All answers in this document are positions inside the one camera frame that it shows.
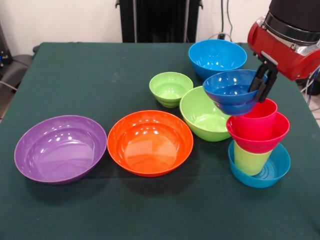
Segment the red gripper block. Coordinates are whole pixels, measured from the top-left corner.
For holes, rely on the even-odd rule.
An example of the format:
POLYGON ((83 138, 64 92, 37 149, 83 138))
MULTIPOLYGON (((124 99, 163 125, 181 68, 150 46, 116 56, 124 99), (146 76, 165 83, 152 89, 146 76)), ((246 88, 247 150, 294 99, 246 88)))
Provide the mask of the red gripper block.
POLYGON ((314 50, 307 55, 302 55, 287 44, 278 40, 272 33, 268 32, 254 23, 249 31, 247 43, 251 50, 260 57, 270 58, 277 69, 269 69, 266 63, 262 63, 250 84, 248 92, 257 91, 255 101, 263 103, 270 93, 277 79, 278 71, 291 81, 307 78, 320 66, 320 48, 316 45, 314 50))

